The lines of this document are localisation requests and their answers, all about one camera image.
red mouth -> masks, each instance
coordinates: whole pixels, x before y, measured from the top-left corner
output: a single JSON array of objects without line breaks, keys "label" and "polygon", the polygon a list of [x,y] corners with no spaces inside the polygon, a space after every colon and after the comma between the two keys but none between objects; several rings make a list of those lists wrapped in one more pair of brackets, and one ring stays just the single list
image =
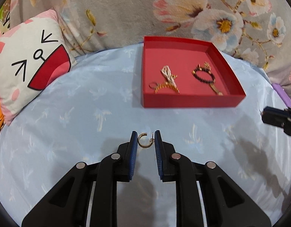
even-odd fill
[{"label": "red mouth", "polygon": [[34,90],[44,90],[51,82],[69,72],[70,69],[70,57],[61,44],[39,67],[28,87]]}]

black clamp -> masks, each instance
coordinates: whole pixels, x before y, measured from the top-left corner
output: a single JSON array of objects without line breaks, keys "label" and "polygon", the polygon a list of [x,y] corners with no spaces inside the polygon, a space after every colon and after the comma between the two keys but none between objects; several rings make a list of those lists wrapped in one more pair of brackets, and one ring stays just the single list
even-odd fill
[{"label": "black clamp", "polygon": [[28,213],[22,227],[86,226],[93,182],[90,226],[117,226],[117,182],[132,180],[137,147],[133,131],[130,142],[119,145],[116,153],[101,162],[77,163]]},{"label": "black clamp", "polygon": [[202,211],[208,227],[271,227],[269,217],[216,163],[191,162],[163,142],[160,131],[155,132],[155,150],[160,179],[176,182],[177,227],[203,227]]}]

light blue bedsheet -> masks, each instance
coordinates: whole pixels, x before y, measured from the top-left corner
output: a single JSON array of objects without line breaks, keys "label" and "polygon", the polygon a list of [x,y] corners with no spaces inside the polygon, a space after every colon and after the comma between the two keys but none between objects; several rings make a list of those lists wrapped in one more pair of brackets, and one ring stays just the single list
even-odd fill
[{"label": "light blue bedsheet", "polygon": [[[75,163],[99,162],[139,134],[159,129],[192,161],[215,161],[274,223],[291,200],[291,138],[262,123],[285,108],[265,73],[224,55],[247,97],[236,108],[144,109],[142,44],[78,57],[0,134],[0,201],[20,225]],[[155,150],[138,148],[133,180],[118,184],[119,227],[176,226],[174,183],[162,183]]]}]

earring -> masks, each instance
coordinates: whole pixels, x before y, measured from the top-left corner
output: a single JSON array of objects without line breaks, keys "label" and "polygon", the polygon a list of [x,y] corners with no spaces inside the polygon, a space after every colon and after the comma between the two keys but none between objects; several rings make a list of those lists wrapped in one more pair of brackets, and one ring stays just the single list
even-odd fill
[{"label": "earring", "polygon": [[154,142],[154,138],[153,138],[154,134],[152,133],[152,138],[150,139],[149,144],[148,144],[148,145],[142,145],[142,144],[140,143],[140,138],[142,138],[143,136],[146,136],[146,135],[147,135],[147,133],[141,133],[141,134],[139,135],[138,139],[137,139],[137,142],[138,142],[139,146],[142,147],[142,148],[149,148],[150,146],[153,145],[153,142]]},{"label": "earring", "polygon": [[[210,75],[210,77],[212,78],[212,80],[206,80],[206,79],[203,79],[201,77],[199,77],[197,75],[197,71],[202,71],[202,72],[206,72],[207,74]],[[216,78],[214,76],[213,73],[211,73],[211,67],[209,65],[208,62],[205,62],[204,63],[204,67],[198,65],[194,71],[192,71],[192,74],[194,75],[194,77],[199,80],[200,82],[202,83],[207,83],[211,88],[212,90],[219,96],[223,96],[223,93],[221,91],[219,91],[216,86],[214,85],[215,81],[216,81]]]},{"label": "earring", "polygon": [[151,86],[152,83],[149,84],[149,87],[155,90],[155,94],[157,93],[158,90],[162,88],[169,88],[179,93],[179,89],[177,88],[177,85],[175,83],[175,79],[177,78],[177,75],[173,75],[171,73],[169,66],[164,66],[160,71],[162,75],[164,76],[164,78],[166,79],[166,82],[164,82],[163,84],[158,84],[156,82],[153,82],[154,86]]}]

floral blanket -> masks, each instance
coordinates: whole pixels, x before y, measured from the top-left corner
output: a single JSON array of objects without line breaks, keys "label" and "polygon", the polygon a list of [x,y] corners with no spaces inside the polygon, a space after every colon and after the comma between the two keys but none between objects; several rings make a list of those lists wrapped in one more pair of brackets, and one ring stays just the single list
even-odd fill
[{"label": "floral blanket", "polygon": [[262,67],[291,97],[286,0],[11,0],[11,27],[51,7],[74,56],[134,44],[144,35],[207,40]]}]

